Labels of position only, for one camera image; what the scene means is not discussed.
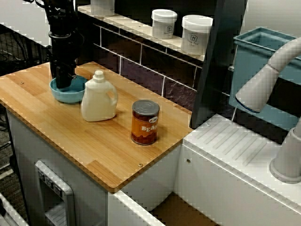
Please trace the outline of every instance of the blue bowl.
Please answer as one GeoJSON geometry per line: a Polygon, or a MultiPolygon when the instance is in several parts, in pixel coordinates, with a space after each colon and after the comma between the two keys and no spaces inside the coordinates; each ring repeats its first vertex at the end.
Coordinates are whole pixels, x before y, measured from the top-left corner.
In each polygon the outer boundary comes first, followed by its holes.
{"type": "Polygon", "coordinates": [[[52,95],[58,101],[64,103],[76,103],[82,100],[85,93],[85,83],[87,79],[77,75],[76,79],[71,81],[69,87],[59,89],[56,87],[55,78],[50,82],[49,86],[51,88],[52,95]]]}

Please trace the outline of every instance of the faucet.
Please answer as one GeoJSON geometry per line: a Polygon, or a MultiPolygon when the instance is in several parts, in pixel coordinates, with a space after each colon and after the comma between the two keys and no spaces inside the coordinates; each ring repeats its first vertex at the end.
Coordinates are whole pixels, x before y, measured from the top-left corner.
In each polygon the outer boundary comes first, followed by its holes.
{"type": "MultiPolygon", "coordinates": [[[[235,99],[245,109],[259,113],[269,100],[279,73],[300,54],[301,37],[283,45],[237,92],[235,99]]],[[[296,184],[301,181],[301,118],[296,127],[290,129],[276,158],[271,161],[269,170],[282,182],[296,184]]]]}

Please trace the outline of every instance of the wooden countertop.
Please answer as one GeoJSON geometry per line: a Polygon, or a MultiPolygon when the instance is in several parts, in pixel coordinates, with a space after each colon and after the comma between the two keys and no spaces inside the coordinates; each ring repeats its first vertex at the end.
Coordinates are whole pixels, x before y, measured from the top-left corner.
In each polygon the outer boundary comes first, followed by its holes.
{"type": "Polygon", "coordinates": [[[117,89],[116,116],[87,122],[80,103],[54,99],[49,63],[0,77],[0,103],[66,158],[109,192],[117,192],[178,145],[189,134],[191,112],[148,89],[94,63],[79,66],[76,74],[91,79],[105,71],[117,89]],[[131,138],[132,104],[149,99],[160,105],[158,140],[149,146],[131,138]]]}

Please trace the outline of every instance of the can lid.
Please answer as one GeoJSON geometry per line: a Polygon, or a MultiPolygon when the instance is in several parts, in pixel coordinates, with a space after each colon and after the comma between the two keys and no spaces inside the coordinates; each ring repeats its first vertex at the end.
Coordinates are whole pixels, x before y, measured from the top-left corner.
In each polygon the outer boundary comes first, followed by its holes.
{"type": "Polygon", "coordinates": [[[178,15],[169,9],[155,9],[151,13],[151,18],[155,21],[163,23],[174,23],[177,21],[178,15]]]}
{"type": "Polygon", "coordinates": [[[133,103],[133,110],[143,116],[152,116],[159,112],[160,106],[151,100],[138,100],[133,103]]]}
{"type": "Polygon", "coordinates": [[[183,17],[182,27],[197,33],[210,33],[213,19],[207,16],[187,15],[183,17]]]}

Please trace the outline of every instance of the can of beans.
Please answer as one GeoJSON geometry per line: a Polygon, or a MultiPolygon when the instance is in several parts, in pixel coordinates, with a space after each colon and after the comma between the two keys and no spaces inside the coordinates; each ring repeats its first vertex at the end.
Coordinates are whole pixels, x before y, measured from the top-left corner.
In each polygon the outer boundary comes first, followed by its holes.
{"type": "Polygon", "coordinates": [[[160,106],[150,100],[138,100],[132,109],[132,140],[139,145],[153,144],[157,140],[160,106]]]}

